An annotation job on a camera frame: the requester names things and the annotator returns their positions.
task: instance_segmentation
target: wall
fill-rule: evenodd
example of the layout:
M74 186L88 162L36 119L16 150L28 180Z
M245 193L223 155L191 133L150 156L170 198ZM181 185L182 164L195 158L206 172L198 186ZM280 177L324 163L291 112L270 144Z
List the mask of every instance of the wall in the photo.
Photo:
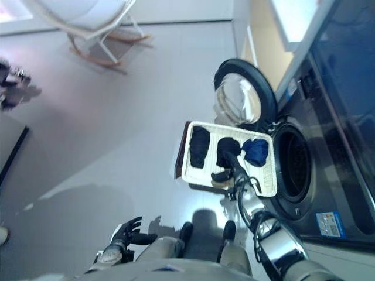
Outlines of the wall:
M270 3L265 0L240 0L233 6L234 34L237 55L255 62L276 90L293 54L284 50L284 45L275 24Z
M2 4L12 1L21 0L2 0ZM131 14L138 23L231 20L233 0L138 0L131 9ZM0 23L0 35L51 28L39 16L34 15L32 19Z
M138 0L131 14L141 23L231 20L233 0Z
M305 244L309 257L345 281L372 281L375 276L375 255Z
M250 24L250 0L234 0L233 2L233 32L237 56L240 56L246 44L246 28Z

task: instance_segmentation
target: washing machine door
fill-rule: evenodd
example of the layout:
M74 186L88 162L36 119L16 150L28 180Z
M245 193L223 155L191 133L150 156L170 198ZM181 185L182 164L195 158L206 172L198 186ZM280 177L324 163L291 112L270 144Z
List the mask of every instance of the washing machine door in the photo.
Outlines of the washing machine door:
M264 75L241 59L224 61L214 78L219 122L257 132L267 132L276 121L277 102Z

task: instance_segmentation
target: white basket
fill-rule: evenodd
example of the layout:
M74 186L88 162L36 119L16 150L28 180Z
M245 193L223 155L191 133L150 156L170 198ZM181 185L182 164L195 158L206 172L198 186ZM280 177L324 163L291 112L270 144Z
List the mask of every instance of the white basket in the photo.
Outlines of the white basket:
M201 126L210 132L210 145L207 152L207 156L204 160L203 169L194 168L190 164L190 140L192 138L192 132L194 126ZM277 184L276 184L276 170L275 170L275 155L274 145L272 137L264 133L252 132L235 127L216 125L203 122L191 122L187 129L185 152L183 155L182 164L182 179L188 183L198 184L201 186L212 187L211 184L211 173L219 173L224 168L216 165L217 160L217 143L221 138L231 137L240 143L242 147L243 143L248 139L264 139L268 143L268 156L263 167L254 167L248 161L244 161L245 151L241 151L241 155L238 156L240 164L246 169L249 176L256 177L261 187L261 193L255 189L258 196L272 197L276 195Z

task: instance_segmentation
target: wooden chair leg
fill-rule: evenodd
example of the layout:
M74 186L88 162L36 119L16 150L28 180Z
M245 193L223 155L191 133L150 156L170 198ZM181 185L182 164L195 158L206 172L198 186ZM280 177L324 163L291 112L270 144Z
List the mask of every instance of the wooden chair leg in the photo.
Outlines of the wooden chair leg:
M73 53L75 53L76 55L80 56L82 59L87 60L87 61L92 62L92 63L95 63L95 64L98 64L100 66L104 66L104 67L112 67L112 66L119 66L119 65L121 65L120 61L114 62L114 61L111 61L111 60L103 60L103 59L98 59L96 57L93 57L93 56L91 56L89 54L84 54L77 47L75 39L74 39L74 35L68 33L68 38L69 38L69 41L70 41L70 43L72 45L72 47L70 48L70 50Z
M136 43L136 42L145 40L147 38L150 38L151 35L145 35L143 37L136 37L136 38L126 38L126 37L124 37L124 36L122 36L118 33L112 32L112 33L108 34L107 37L111 38L113 40L116 40L116 41L124 42L124 43Z

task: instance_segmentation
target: sticker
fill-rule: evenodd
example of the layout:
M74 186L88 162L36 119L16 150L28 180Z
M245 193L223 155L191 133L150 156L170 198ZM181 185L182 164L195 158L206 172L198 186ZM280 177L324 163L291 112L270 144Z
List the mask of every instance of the sticker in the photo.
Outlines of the sticker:
M316 213L315 215L322 236L345 237L344 227L337 211Z
M287 101L291 99L291 97L294 95L296 90L297 90L297 83L295 82L294 79L292 79L287 89Z

